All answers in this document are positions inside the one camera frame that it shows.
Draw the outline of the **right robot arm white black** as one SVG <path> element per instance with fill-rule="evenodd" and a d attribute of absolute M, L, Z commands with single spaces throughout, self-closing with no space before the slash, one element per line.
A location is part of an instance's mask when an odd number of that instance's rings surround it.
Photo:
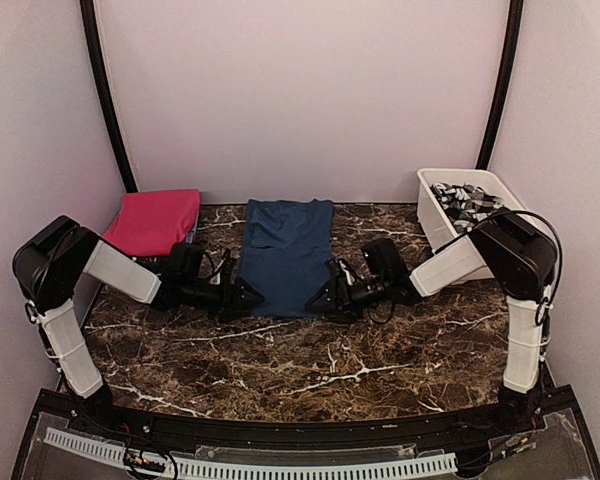
<path fill-rule="evenodd" d="M 342 258 L 328 260 L 330 277 L 307 300 L 307 311 L 356 320 L 382 302 L 414 305 L 485 269 L 500 286 L 508 306 L 503 386 L 518 394 L 535 387 L 564 266 L 559 235 L 545 218 L 501 208 L 436 249 L 415 269 L 406 266 L 389 238 L 373 240 L 361 252 L 370 278 L 359 277 Z"/>

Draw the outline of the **dark blue garment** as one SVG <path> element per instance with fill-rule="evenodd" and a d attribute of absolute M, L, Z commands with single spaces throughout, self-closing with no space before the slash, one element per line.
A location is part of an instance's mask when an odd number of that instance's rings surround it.
<path fill-rule="evenodd" d="M 264 297 L 254 316 L 313 316 L 305 303 L 330 278 L 333 215 L 330 200 L 248 201 L 239 276 Z"/>

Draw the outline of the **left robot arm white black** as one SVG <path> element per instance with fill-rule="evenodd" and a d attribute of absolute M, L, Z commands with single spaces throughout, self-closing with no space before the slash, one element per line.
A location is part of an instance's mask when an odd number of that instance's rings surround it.
<path fill-rule="evenodd" d="M 237 260 L 229 251 L 211 274 L 203 276 L 200 269 L 206 256 L 198 244 L 177 243 L 156 273 L 67 216 L 57 217 L 14 254 L 12 272 L 28 319 L 41 333 L 69 391 L 88 400 L 81 417 L 100 436 L 114 435 L 121 427 L 121 415 L 95 397 L 107 386 L 76 315 L 77 285 L 89 277 L 154 309 L 186 305 L 222 322 L 247 316 L 264 302 L 258 290 L 235 275 Z"/>

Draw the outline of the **pink trousers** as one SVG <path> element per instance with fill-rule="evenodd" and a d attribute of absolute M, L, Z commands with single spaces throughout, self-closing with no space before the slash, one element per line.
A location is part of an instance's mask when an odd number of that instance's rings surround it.
<path fill-rule="evenodd" d="M 167 256 L 197 227 L 196 189 L 130 193 L 103 239 L 129 256 Z"/>

